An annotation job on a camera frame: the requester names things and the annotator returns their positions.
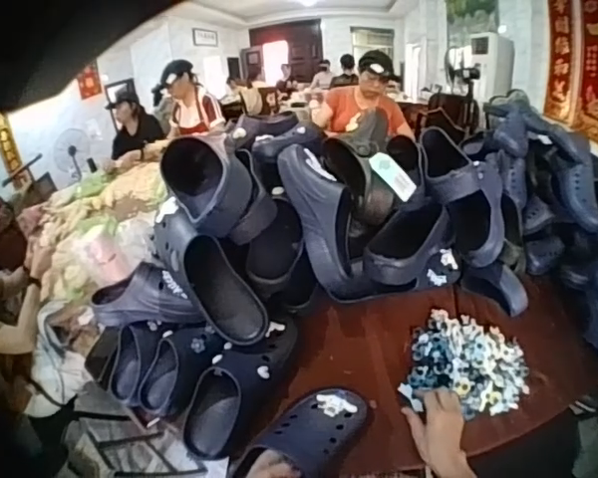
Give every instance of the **price tag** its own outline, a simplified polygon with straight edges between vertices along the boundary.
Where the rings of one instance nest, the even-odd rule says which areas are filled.
[[[540,142],[542,142],[543,144],[546,144],[546,145],[553,144],[553,142],[551,141],[551,139],[549,138],[549,136],[547,134],[539,134],[538,139],[540,139]]]
[[[386,181],[403,202],[408,202],[417,186],[396,161],[383,152],[370,158],[370,167]]]

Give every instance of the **air conditioner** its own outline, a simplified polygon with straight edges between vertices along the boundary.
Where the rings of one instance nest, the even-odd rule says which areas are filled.
[[[480,69],[474,82],[474,98],[488,102],[495,95],[511,90],[514,69],[514,43],[497,33],[475,33],[469,36],[471,65]]]

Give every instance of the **black shirt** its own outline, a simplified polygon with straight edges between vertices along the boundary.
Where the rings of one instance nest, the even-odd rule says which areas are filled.
[[[348,75],[344,73],[332,79],[330,82],[330,89],[337,87],[349,87],[351,85],[359,85],[359,77],[356,74]]]
[[[118,131],[113,140],[112,159],[118,159],[129,151],[142,149],[147,143],[165,138],[159,121],[153,115],[140,114],[138,120],[138,130],[134,135],[130,135],[125,126]]]
[[[293,83],[296,82],[296,79],[293,75],[290,75],[285,80],[279,80],[277,85],[275,85],[276,89],[279,90],[281,93],[291,93],[294,92],[294,87],[292,86]]]

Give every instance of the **pile of shoe charms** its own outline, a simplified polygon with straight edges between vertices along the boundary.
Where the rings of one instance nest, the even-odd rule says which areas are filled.
[[[529,368],[520,346],[469,316],[451,319],[444,310],[432,310],[427,327],[415,329],[411,350],[413,367],[399,393],[416,412],[424,410],[416,390],[452,389],[466,420],[517,409],[520,396],[529,394]]]

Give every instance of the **woman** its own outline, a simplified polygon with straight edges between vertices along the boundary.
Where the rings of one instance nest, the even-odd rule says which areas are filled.
[[[121,90],[116,100],[107,106],[114,110],[114,116],[122,127],[113,140],[111,159],[121,166],[130,166],[144,159],[144,146],[164,139],[159,121],[149,115],[140,105],[140,98],[135,92]]]
[[[388,98],[386,88],[394,75],[388,55],[373,50],[359,61],[359,85],[336,88],[328,93],[314,123],[329,135],[354,130],[361,114],[380,108],[388,116],[388,134],[402,134],[414,138],[403,112],[394,100]]]
[[[246,87],[248,88],[268,88],[266,82],[263,81],[263,74],[261,69],[258,67],[252,68],[248,72],[248,79],[246,81]]]
[[[226,79],[226,89],[228,90],[227,95],[232,98],[239,98],[239,94],[245,90],[245,88],[240,85],[240,80],[235,77],[228,77]]]
[[[283,77],[277,82],[276,88],[280,93],[290,95],[297,90],[297,79],[292,75],[292,68],[287,63],[281,66]]]
[[[221,106],[197,82],[191,62],[173,60],[168,63],[161,73],[159,84],[175,101],[168,139],[223,129],[225,119]]]

